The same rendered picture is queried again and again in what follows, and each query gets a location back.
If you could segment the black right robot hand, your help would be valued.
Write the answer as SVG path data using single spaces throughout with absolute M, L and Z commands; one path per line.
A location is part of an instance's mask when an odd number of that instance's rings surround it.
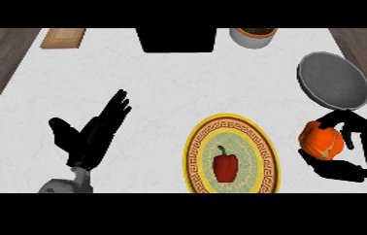
M 350 134 L 359 134 L 364 158 L 367 161 L 367 119 L 350 110 L 334 110 L 315 120 L 321 123 L 319 128 L 334 128 L 343 138 L 343 147 L 353 149 Z M 367 169 L 344 160 L 319 160 L 299 149 L 306 164 L 313 172 L 325 179 L 362 183 L 367 179 Z

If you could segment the grey pan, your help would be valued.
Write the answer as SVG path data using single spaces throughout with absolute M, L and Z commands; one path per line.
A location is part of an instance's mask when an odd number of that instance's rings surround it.
M 296 79 L 308 98 L 331 110 L 358 110 L 367 104 L 367 78 L 356 66 L 325 51 L 306 54 Z

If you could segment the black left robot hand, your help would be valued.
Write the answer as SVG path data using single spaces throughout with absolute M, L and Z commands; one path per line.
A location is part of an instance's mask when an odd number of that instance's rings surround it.
M 66 165 L 89 171 L 97 167 L 109 149 L 114 133 L 131 111 L 128 93 L 119 89 L 104 109 L 81 131 L 57 117 L 48 119 L 54 145 L 67 153 Z

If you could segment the yellow patterned plate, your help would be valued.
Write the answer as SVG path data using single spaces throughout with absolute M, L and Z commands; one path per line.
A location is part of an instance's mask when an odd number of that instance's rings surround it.
M 193 193 L 275 193 L 280 162 L 259 126 L 216 114 L 194 126 L 182 149 L 182 177 Z

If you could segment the black appliance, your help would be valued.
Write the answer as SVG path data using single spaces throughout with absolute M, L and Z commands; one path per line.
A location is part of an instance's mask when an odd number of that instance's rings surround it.
M 137 28 L 137 38 L 145 53 L 210 52 L 215 28 Z

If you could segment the white plant pot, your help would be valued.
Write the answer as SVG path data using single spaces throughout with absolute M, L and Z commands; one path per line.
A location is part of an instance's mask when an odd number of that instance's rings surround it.
M 247 33 L 240 28 L 229 29 L 229 36 L 234 42 L 246 49 L 262 49 L 271 42 L 274 35 L 277 33 L 277 28 L 271 30 L 268 34 L 256 35 Z

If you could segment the red bell pepper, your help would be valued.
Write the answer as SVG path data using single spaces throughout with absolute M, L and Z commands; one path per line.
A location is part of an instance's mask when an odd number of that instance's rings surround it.
M 222 146 L 218 147 L 218 150 L 221 154 L 213 157 L 213 175 L 219 183 L 231 183 L 235 180 L 237 157 L 234 154 L 226 154 Z

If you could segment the orange squash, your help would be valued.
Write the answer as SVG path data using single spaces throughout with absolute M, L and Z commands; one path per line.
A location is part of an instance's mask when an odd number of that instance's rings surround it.
M 334 128 L 319 128 L 318 121 L 309 121 L 297 136 L 302 150 L 319 160 L 331 160 L 343 149 L 343 138 Z

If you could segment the wooden cutting board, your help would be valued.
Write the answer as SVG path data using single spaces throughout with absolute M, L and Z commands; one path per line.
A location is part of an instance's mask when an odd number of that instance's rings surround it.
M 39 47 L 42 49 L 76 49 L 84 32 L 84 28 L 50 28 Z

